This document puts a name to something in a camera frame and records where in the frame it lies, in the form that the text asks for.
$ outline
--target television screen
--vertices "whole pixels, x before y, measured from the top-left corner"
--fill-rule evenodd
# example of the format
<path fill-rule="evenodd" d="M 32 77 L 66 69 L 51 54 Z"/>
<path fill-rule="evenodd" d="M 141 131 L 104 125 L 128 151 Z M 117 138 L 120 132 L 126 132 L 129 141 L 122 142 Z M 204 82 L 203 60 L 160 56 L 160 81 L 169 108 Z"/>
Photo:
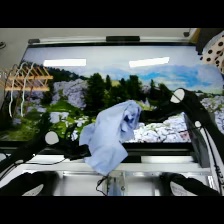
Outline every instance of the television screen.
<path fill-rule="evenodd" d="M 44 117 L 62 137 L 77 123 L 72 135 L 78 139 L 100 111 L 129 99 L 144 110 L 154 110 L 169 97 L 167 88 L 180 87 L 195 91 L 224 133 L 223 78 L 215 66 L 201 63 L 195 46 L 29 47 L 22 62 L 44 66 L 53 79 L 48 80 L 49 91 L 25 92 L 23 117 L 21 92 L 14 91 L 10 119 L 9 91 L 2 108 L 1 141 L 32 139 Z M 181 113 L 162 123 L 139 123 L 135 138 L 128 142 L 190 142 L 186 129 Z"/>

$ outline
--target white circular joint cap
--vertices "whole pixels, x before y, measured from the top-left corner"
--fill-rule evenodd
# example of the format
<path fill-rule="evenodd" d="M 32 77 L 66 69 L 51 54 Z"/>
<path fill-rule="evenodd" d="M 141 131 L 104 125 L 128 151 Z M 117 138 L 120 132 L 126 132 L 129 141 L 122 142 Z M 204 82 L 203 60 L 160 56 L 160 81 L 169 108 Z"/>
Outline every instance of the white circular joint cap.
<path fill-rule="evenodd" d="M 184 99 L 185 92 L 183 89 L 177 89 L 171 97 L 172 103 L 180 103 Z"/>
<path fill-rule="evenodd" d="M 201 127 L 201 123 L 200 123 L 199 121 L 196 121 L 196 122 L 195 122 L 195 127 L 196 127 L 196 128 L 200 128 L 200 127 Z"/>
<path fill-rule="evenodd" d="M 45 141 L 49 145 L 53 145 L 59 142 L 58 135 L 54 131 L 50 131 L 45 135 Z"/>

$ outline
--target blue cloth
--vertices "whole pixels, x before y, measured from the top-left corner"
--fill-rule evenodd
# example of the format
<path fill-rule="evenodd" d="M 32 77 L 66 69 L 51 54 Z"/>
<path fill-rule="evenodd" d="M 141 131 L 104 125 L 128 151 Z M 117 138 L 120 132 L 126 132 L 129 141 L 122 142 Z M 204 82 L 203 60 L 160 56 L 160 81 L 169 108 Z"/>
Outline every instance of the blue cloth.
<path fill-rule="evenodd" d="M 121 143 L 134 138 L 140 113 L 133 100 L 101 111 L 96 123 L 85 126 L 80 135 L 79 145 L 87 144 L 92 155 L 85 162 L 105 176 L 115 169 L 128 155 Z"/>

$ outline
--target polka dot fabric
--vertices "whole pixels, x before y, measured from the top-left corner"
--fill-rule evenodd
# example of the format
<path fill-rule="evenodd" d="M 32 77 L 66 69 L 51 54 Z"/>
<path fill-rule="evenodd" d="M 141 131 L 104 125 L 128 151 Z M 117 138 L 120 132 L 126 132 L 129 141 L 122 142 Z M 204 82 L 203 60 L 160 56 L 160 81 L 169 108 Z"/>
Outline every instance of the polka dot fabric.
<path fill-rule="evenodd" d="M 224 75 L 224 35 L 200 59 L 205 64 L 215 64 Z"/>

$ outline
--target large screen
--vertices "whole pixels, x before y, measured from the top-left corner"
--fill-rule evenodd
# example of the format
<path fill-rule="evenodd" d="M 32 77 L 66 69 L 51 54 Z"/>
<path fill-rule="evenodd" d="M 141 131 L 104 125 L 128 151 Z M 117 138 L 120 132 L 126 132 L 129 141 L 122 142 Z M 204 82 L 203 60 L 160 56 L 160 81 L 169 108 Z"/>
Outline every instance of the large screen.
<path fill-rule="evenodd" d="M 63 66 L 61 62 L 67 59 L 82 59 L 84 63 Z M 1 141 L 32 139 L 46 116 L 51 129 L 62 137 L 67 127 L 77 123 L 73 139 L 78 139 L 83 127 L 94 122 L 100 111 L 129 99 L 144 110 L 154 110 L 166 100 L 162 90 L 180 87 L 195 91 L 206 109 L 215 113 L 219 130 L 224 133 L 222 75 L 215 66 L 201 63 L 195 46 L 38 47 L 28 48 L 22 61 L 45 66 L 53 80 L 48 82 L 47 92 L 33 91 L 30 97 L 25 93 L 24 117 L 19 99 L 13 119 L 9 119 L 8 93 Z M 15 102 L 18 95 L 14 91 Z M 162 123 L 139 123 L 135 138 L 129 142 L 190 142 L 186 129 L 181 113 Z"/>

